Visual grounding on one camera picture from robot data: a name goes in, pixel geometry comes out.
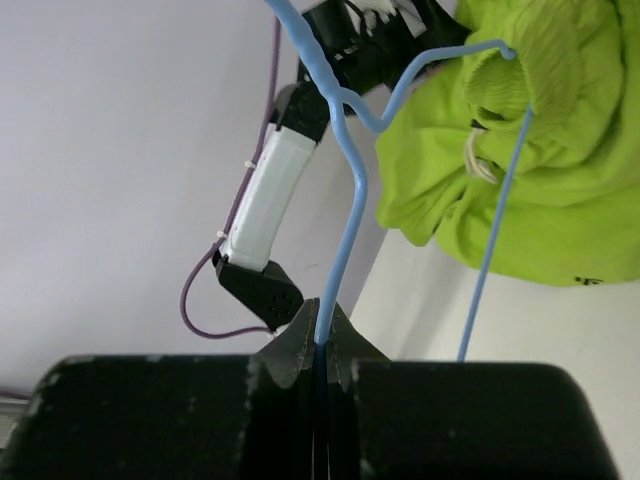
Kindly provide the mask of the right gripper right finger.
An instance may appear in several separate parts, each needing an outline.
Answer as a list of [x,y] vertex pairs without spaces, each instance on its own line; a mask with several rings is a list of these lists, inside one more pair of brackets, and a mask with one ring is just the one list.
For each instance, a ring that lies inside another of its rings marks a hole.
[[336,310],[333,479],[615,479],[578,383],[544,363],[393,361]]

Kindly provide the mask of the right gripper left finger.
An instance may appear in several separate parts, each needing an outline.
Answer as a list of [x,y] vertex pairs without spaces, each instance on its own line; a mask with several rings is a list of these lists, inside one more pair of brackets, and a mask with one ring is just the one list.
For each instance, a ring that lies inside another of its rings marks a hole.
[[38,383],[5,479],[309,479],[309,300],[253,355],[84,355]]

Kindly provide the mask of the lime green shorts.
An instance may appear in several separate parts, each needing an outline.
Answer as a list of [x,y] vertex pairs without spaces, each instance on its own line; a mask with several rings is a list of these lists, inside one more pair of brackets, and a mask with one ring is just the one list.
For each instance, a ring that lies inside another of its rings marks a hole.
[[639,5],[462,1],[469,42],[419,85],[376,151],[381,226],[477,268],[552,286],[639,276]]

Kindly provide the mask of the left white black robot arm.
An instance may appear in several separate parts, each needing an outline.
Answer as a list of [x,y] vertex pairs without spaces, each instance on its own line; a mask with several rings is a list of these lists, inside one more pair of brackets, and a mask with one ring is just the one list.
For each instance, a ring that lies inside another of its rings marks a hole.
[[[384,85],[393,88],[419,53],[458,46],[470,31],[436,1],[414,4],[425,29],[415,35],[402,15],[389,19],[351,1],[322,1],[303,12],[321,56],[339,84],[360,95]],[[219,283],[274,332],[288,324],[303,295],[284,270],[271,261],[271,247],[303,170],[330,122],[329,107],[304,65],[295,83],[280,90],[270,108],[269,136],[249,168],[235,215],[223,244],[214,253]]]

